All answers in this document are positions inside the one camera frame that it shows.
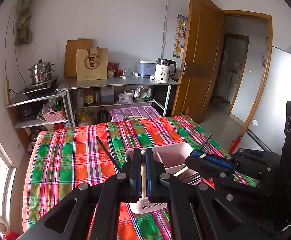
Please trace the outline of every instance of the door panel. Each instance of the door panel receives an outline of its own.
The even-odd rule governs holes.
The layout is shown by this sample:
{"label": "door panel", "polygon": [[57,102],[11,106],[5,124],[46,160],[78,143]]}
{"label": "door panel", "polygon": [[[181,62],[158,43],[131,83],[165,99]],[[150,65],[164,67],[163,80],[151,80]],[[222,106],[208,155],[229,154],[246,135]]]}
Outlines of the door panel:
{"label": "door panel", "polygon": [[223,38],[223,12],[210,0],[190,0],[182,69],[172,115],[189,114],[202,122],[218,72]]}

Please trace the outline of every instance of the white kettle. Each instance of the white kettle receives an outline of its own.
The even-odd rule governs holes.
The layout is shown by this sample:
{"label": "white kettle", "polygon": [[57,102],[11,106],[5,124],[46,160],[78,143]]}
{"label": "white kettle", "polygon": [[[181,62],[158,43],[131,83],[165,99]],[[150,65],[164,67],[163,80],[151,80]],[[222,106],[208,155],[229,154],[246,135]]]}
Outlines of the white kettle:
{"label": "white kettle", "polygon": [[[156,60],[156,73],[155,73],[155,81],[157,82],[168,82],[169,77],[172,77],[176,73],[177,64],[173,60],[168,60],[164,58],[158,58]],[[170,64],[173,64],[173,73],[170,75]]]}

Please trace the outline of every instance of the plaid tablecloth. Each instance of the plaid tablecloth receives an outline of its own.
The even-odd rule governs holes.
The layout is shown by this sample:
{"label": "plaid tablecloth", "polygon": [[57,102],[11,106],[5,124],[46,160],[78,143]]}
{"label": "plaid tablecloth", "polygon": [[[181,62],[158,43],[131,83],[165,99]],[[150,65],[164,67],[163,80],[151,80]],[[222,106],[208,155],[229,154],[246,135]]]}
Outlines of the plaid tablecloth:
{"label": "plaid tablecloth", "polygon": [[[82,182],[95,185],[118,173],[98,145],[99,136],[122,166],[124,153],[135,147],[153,147],[187,142],[193,149],[207,134],[188,116],[102,123],[41,132],[34,147],[23,192],[23,230],[26,231],[63,197]],[[213,139],[204,148],[219,156],[225,151]],[[243,175],[235,179],[253,184]],[[120,208],[119,239],[171,239],[166,209],[136,215],[127,203]]]}

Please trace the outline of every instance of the stainless steel pot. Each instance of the stainless steel pot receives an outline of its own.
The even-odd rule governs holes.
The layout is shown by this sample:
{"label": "stainless steel pot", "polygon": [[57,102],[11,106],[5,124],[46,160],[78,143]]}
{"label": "stainless steel pot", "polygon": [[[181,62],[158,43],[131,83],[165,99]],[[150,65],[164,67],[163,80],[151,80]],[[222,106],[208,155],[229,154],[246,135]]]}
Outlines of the stainless steel pot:
{"label": "stainless steel pot", "polygon": [[40,84],[42,82],[48,81],[52,78],[52,72],[51,66],[54,64],[51,64],[50,62],[47,61],[42,61],[42,59],[39,60],[39,62],[31,68],[30,70],[30,78],[32,79],[32,84]]}

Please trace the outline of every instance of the purple storage bin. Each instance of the purple storage bin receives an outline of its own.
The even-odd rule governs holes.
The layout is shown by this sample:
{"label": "purple storage bin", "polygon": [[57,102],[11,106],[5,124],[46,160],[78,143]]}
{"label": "purple storage bin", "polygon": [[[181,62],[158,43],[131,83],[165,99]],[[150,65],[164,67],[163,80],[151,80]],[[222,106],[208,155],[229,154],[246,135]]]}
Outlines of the purple storage bin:
{"label": "purple storage bin", "polygon": [[143,118],[148,119],[162,117],[152,106],[138,106],[111,110],[110,115],[112,122],[119,122],[122,121],[122,119],[127,118],[124,114],[131,116],[143,116]]}

